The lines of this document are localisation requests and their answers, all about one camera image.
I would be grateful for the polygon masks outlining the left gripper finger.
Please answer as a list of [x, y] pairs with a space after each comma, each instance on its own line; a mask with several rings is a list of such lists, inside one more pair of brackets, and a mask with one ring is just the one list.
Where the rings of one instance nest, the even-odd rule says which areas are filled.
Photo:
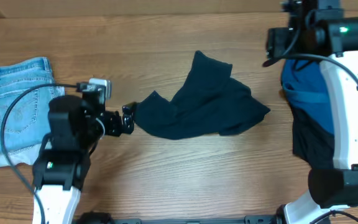
[[124, 114], [122, 116], [122, 132], [124, 134], [132, 134], [134, 131], [134, 119], [132, 115]]
[[122, 106], [122, 113], [126, 115], [134, 115], [137, 108], [137, 102], [131, 102]]

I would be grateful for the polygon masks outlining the dark navy shirt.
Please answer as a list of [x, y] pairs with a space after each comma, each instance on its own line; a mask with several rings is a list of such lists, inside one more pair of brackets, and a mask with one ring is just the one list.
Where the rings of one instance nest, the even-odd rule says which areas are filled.
[[231, 78], [231, 72], [231, 64], [196, 51], [174, 97], [166, 100], [153, 91], [137, 105], [136, 124], [153, 136], [171, 140], [247, 131], [270, 110], [252, 96], [248, 86]]

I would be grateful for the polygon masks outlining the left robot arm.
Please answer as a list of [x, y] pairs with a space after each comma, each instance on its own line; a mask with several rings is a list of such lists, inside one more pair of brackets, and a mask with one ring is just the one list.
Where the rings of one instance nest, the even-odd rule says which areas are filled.
[[105, 135], [131, 134], [136, 106], [124, 105], [121, 113], [106, 111], [94, 95], [59, 96], [49, 103], [50, 132], [32, 166], [33, 223], [73, 221], [98, 141]]

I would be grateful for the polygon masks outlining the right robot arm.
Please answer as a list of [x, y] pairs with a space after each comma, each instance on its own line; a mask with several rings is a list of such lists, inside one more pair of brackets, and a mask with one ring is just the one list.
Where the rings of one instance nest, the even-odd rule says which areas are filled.
[[285, 64], [293, 153], [311, 169], [307, 191], [273, 223], [328, 223], [358, 206], [358, 17], [339, 1], [287, 1], [287, 27], [268, 30], [266, 66]]

